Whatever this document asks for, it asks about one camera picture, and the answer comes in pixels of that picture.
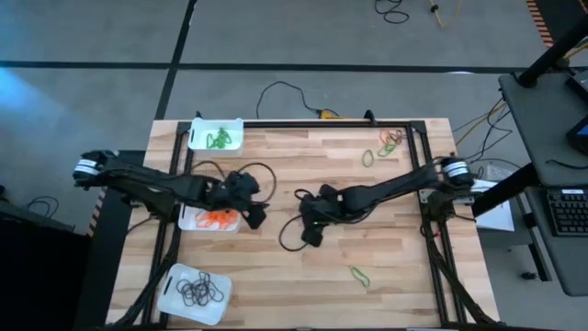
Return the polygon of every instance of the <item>white container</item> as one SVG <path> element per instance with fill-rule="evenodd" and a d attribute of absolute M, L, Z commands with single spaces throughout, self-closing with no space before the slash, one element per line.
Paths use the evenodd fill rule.
<path fill-rule="evenodd" d="M 182 203 L 182 207 L 180 209 L 180 216 L 177 219 L 177 225 L 180 229 L 185 231 L 203 231 L 203 232 L 221 232 L 227 234 L 236 234 L 239 232 L 241 228 L 241 220 L 243 217 L 240 213 L 238 213 L 238 220 L 231 226 L 226 229 L 220 229 L 217 224 L 214 224 L 211 227 L 200 227 L 196 222 L 196 215 L 200 214 L 201 212 L 206 212 L 200 208 L 195 207 L 188 207 Z"/>
<path fill-rule="evenodd" d="M 229 299 L 231 298 L 232 292 L 231 279 L 227 276 L 209 273 L 210 281 L 224 294 L 222 301 L 210 301 L 205 306 L 199 306 L 197 304 L 186 306 L 182 294 L 176 288 L 177 283 L 180 280 L 188 280 L 190 282 L 199 280 L 199 273 L 200 270 L 198 269 L 180 263 L 174 264 L 167 273 L 164 286 L 157 299 L 157 309 L 164 313 L 191 319 L 206 325 L 217 325 L 229 306 Z"/>
<path fill-rule="evenodd" d="M 231 137 L 224 149 L 207 148 L 207 137 L 213 138 L 219 135 L 219 130 L 224 129 Z M 243 152 L 243 120 L 203 120 L 195 118 L 192 120 L 190 135 L 187 146 L 198 152 L 198 158 L 203 157 L 235 157 Z"/>

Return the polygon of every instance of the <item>gray floor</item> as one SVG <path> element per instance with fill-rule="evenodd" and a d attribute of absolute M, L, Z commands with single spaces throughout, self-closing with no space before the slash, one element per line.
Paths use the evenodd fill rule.
<path fill-rule="evenodd" d="M 446 17 L 454 4 L 444 4 Z M 186 5 L 5 0 L 0 61 L 169 62 Z M 428 7 L 425 0 L 404 2 L 411 19 L 394 26 L 374 13 L 371 1 L 200 0 L 182 62 L 512 67 L 528 65 L 545 50 L 524 0 L 464 2 L 458 21 L 443 30 Z M 578 64 L 588 60 L 583 56 Z M 165 76 L 156 70 L 0 69 L 0 183 L 9 197 L 25 204 L 41 194 L 55 196 L 61 202 L 55 218 L 85 232 L 96 192 L 73 188 L 78 155 L 144 149 Z M 165 118 L 190 119 L 199 110 L 208 118 L 252 119 L 261 90 L 276 80 L 302 87 L 312 106 L 348 117 L 369 108 L 381 118 L 446 117 L 453 127 L 500 97 L 493 74 L 180 71 Z M 267 93 L 260 112 L 266 119 L 311 116 L 299 95 L 282 86 Z M 510 117 L 501 124 L 515 128 Z M 476 153 L 486 130 L 474 131 L 458 153 Z M 528 161 L 516 132 L 485 156 Z M 531 268 L 526 250 L 488 245 L 484 252 L 505 322 L 575 330 L 588 325 L 586 299 L 566 297 L 557 282 L 518 278 Z"/>

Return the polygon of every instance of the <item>green object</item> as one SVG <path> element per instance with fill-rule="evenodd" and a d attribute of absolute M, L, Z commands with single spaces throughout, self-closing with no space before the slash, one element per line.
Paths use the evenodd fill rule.
<path fill-rule="evenodd" d="M 357 267 L 349 267 L 349 270 L 351 270 L 351 275 L 353 276 L 353 278 L 359 280 L 359 282 L 361 282 L 361 285 L 364 288 L 367 289 L 369 287 L 369 277 L 366 276 L 363 272 L 361 272 L 361 270 L 359 270 Z"/>
<path fill-rule="evenodd" d="M 379 157 L 386 157 L 386 156 L 390 155 L 390 153 L 394 152 L 395 148 L 396 148 L 396 145 L 394 143 L 387 143 L 387 144 L 383 145 L 382 148 L 379 149 L 378 156 Z"/>
<path fill-rule="evenodd" d="M 369 155 L 369 157 L 371 158 L 369 163 L 366 162 L 366 155 Z M 371 150 L 366 150 L 364 154 L 361 156 L 361 164 L 364 165 L 364 167 L 371 167 L 371 165 L 374 164 L 374 153 Z"/>
<path fill-rule="evenodd" d="M 227 143 L 232 143 L 231 136 L 223 128 L 219 129 L 219 134 L 216 138 L 209 133 L 206 136 L 206 148 L 207 149 L 224 149 Z"/>

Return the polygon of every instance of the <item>black keyboard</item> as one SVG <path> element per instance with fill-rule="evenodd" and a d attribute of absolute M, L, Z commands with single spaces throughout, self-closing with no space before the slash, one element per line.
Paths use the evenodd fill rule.
<path fill-rule="evenodd" d="M 547 195 L 553 233 L 588 236 L 588 195 L 581 189 L 550 189 Z"/>

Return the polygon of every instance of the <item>wooden tabletop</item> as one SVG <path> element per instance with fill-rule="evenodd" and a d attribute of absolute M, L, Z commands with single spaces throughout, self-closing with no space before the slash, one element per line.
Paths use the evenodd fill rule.
<path fill-rule="evenodd" d="M 425 121 L 433 156 L 456 150 L 448 120 Z M 153 123 L 145 166 L 169 171 L 176 124 L 175 120 Z M 293 196 L 296 188 L 316 193 L 322 184 L 336 188 L 371 185 L 412 170 L 406 142 L 388 157 L 376 156 L 372 167 L 362 166 L 361 156 L 366 149 L 376 154 L 381 146 L 379 130 L 246 129 L 243 157 L 215 159 L 225 172 L 256 161 L 268 164 L 277 175 L 276 195 L 258 230 L 244 224 L 238 234 L 182 233 L 179 263 L 226 275 L 233 281 L 230 306 L 216 327 L 439 325 L 428 255 L 419 234 L 421 215 L 415 194 L 382 203 L 361 223 L 326 227 L 318 248 L 308 246 L 291 253 L 277 242 L 284 223 L 297 215 L 299 201 Z M 420 140 L 416 142 L 420 151 Z M 201 160 L 196 155 L 194 162 L 198 161 Z M 261 200 L 271 189 L 271 176 L 261 167 L 252 167 L 249 172 L 262 187 L 254 197 Z M 216 176 L 211 167 L 205 166 L 193 173 Z M 471 217 L 468 207 L 456 206 L 456 210 Z M 145 210 L 135 211 L 130 225 L 146 217 Z M 147 282 L 157 226 L 157 221 L 149 222 L 127 236 L 108 311 L 109 322 L 127 311 Z M 447 226 L 459 278 L 482 309 L 498 318 L 475 223 L 452 219 Z M 301 224 L 293 223 L 284 235 L 286 245 L 300 245 L 301 231 Z M 364 289 L 352 277 L 351 266 L 371 279 L 369 288 Z M 444 287 L 447 309 L 456 320 L 446 282 Z M 175 316 L 170 317 L 168 326 L 207 327 Z"/>

